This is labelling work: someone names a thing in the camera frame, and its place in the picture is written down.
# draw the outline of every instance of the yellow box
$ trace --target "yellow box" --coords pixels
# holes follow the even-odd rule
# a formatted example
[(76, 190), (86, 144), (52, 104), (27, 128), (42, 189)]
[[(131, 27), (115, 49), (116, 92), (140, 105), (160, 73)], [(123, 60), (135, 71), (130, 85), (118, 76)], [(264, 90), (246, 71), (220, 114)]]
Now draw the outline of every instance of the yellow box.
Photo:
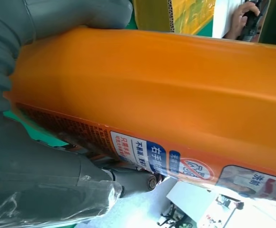
[(195, 35), (213, 18), (215, 0), (134, 0), (138, 29)]

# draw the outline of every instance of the prohibition symbol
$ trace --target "prohibition symbol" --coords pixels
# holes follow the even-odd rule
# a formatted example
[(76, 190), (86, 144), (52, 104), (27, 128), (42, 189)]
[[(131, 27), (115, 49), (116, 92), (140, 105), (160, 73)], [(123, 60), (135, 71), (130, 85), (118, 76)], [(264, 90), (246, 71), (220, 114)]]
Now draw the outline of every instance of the prohibition symbol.
[(179, 172), (187, 178), (201, 181), (210, 181), (214, 177), (213, 171), (209, 166), (201, 161), (191, 158), (181, 159)]

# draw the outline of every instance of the hand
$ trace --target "hand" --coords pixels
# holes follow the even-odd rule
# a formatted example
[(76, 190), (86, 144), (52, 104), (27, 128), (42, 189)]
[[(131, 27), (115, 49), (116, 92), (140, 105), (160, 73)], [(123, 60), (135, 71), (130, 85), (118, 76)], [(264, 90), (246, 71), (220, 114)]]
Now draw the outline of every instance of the hand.
[(237, 39), (238, 36), (240, 36), (242, 30), (246, 26), (248, 19), (246, 16), (243, 15), (249, 11), (255, 13), (256, 16), (259, 16), (259, 14), (260, 14), (259, 8), (256, 7), (253, 2), (247, 1), (243, 5), (239, 6), (233, 14), (231, 28), (225, 35), (225, 38)]

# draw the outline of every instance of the orange spray can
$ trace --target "orange spray can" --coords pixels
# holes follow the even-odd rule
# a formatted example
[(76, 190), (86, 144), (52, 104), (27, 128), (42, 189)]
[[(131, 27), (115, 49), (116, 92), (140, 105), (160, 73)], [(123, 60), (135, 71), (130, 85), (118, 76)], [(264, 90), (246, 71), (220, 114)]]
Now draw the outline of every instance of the orange spray can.
[(26, 47), (7, 94), (62, 139), (276, 201), (276, 46), (77, 28)]

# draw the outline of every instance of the plastic bag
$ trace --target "plastic bag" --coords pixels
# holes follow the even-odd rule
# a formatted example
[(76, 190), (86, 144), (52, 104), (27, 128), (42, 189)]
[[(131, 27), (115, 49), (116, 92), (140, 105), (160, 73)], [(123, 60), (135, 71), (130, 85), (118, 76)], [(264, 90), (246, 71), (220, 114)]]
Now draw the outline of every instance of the plastic bag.
[(122, 191), (113, 181), (86, 180), (83, 187), (0, 181), (0, 227), (82, 222), (107, 213)]

